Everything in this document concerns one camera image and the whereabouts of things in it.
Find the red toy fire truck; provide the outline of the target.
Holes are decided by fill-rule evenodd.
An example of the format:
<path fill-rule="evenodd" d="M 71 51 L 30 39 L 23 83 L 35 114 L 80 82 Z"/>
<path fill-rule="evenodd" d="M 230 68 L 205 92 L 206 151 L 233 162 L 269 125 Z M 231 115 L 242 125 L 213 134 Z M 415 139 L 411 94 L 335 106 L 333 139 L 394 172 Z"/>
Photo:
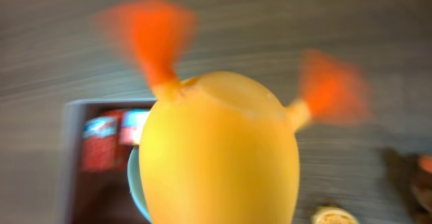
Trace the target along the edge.
<path fill-rule="evenodd" d="M 102 172 L 119 168 L 119 123 L 122 110 L 110 110 L 86 122 L 83 132 L 81 170 Z"/>

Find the blue and orange duck toy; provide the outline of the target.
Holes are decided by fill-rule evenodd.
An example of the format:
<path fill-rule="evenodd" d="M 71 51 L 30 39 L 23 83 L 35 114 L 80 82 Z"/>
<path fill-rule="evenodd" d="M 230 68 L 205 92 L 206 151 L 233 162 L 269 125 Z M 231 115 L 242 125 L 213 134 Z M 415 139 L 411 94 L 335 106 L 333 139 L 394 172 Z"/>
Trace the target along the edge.
<path fill-rule="evenodd" d="M 152 223 L 290 223 L 300 183 L 296 133 L 370 114 L 361 73 L 320 51 L 304 54 L 299 95 L 283 105 L 242 74 L 179 79 L 175 64 L 196 25 L 180 4 L 131 0 L 98 18 L 156 98 L 138 157 Z"/>

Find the colourful puzzle cube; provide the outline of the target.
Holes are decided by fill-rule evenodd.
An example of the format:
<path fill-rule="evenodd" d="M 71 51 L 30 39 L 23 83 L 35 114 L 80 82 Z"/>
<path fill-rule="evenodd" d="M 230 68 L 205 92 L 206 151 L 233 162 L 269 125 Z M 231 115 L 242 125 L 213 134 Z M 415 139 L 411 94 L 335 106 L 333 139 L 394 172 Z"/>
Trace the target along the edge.
<path fill-rule="evenodd" d="M 150 114 L 146 109 L 127 110 L 122 118 L 119 133 L 119 143 L 124 145 L 139 145 L 144 124 Z"/>

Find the brown plush toy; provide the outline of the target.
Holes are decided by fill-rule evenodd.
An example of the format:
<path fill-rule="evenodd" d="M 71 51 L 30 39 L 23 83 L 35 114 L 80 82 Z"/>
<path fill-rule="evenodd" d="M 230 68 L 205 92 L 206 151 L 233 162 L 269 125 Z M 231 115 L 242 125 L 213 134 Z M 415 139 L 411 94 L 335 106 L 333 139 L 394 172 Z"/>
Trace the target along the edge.
<path fill-rule="evenodd" d="M 431 155 L 382 153 L 387 180 L 415 224 L 431 224 Z"/>

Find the yellow round plastic toy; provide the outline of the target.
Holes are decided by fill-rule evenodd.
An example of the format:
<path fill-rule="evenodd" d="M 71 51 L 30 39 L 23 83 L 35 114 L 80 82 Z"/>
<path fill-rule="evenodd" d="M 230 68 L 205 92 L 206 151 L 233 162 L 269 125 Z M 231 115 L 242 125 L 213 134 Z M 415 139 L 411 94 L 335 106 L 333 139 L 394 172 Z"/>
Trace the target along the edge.
<path fill-rule="evenodd" d="M 311 217 L 312 224 L 359 224 L 348 211 L 335 206 L 321 206 Z"/>

